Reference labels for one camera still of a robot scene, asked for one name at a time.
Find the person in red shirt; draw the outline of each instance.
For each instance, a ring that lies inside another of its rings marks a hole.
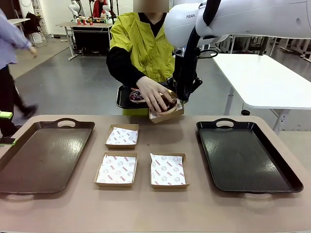
[[[103,6],[108,5],[107,0],[96,0],[94,2],[94,9],[93,9],[93,17],[100,18],[102,13],[105,13],[103,10]]]

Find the open cardboard box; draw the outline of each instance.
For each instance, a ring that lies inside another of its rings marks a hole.
[[[137,131],[138,132],[138,124],[116,124],[116,125],[110,125],[110,128],[108,130],[108,134],[105,138],[105,145],[107,148],[109,149],[135,149],[135,146],[137,144],[137,141],[136,141],[136,144],[133,144],[133,145],[110,145],[110,144],[107,144],[107,140],[109,138],[109,136],[111,135],[112,131],[113,131],[113,128],[116,127],[116,128],[122,128],[122,129],[127,129],[127,130],[132,130],[132,131]]]
[[[176,109],[176,111],[166,114],[166,115],[156,115],[154,113],[151,112],[151,110],[149,109],[149,119],[154,123],[160,123],[162,121],[165,120],[169,120],[171,118],[175,118],[178,117],[180,115],[183,115],[185,113],[185,109],[184,109],[184,104],[180,102],[180,100],[178,101],[178,107]]]
[[[135,173],[136,173],[136,167],[137,167],[137,160],[138,160],[138,154],[134,152],[106,152],[104,156],[115,156],[115,157],[135,157],[135,166],[134,166],[134,172],[133,172],[133,179],[131,183],[99,183],[97,182],[98,174],[101,169],[102,163],[104,162],[104,157],[101,160],[98,169],[96,171],[94,183],[101,187],[132,187],[135,179]]]
[[[156,185],[152,184],[151,180],[151,171],[150,171],[150,184],[153,188],[187,188],[190,183],[189,183],[189,177],[188,177],[188,170],[187,170],[187,160],[186,160],[186,155],[183,153],[152,153],[155,155],[163,155],[163,156],[181,156],[183,158],[183,170],[184,170],[184,175],[185,175],[185,181],[186,184],[181,184],[181,185]]]

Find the purple shirt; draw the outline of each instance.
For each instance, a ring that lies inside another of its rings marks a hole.
[[[27,49],[30,46],[23,32],[8,21],[0,9],[0,69],[17,63],[15,48]]]

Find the black sleeve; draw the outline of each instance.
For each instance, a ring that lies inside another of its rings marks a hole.
[[[123,48],[113,47],[106,63],[112,77],[126,86],[136,87],[138,79],[145,76],[132,64],[130,53]]]

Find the tray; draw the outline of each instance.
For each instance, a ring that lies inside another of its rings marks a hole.
[[[169,88],[166,82],[160,83],[161,85]],[[132,89],[128,86],[122,85],[118,88],[116,105],[123,109],[138,109],[138,108],[148,108],[146,103],[133,103],[130,101],[130,93]]]
[[[220,122],[231,125],[218,126]],[[197,122],[215,186],[227,192],[295,193],[303,184],[253,122]]]
[[[61,121],[75,126],[59,126]],[[94,126],[71,118],[34,123],[0,159],[0,193],[63,190]]]

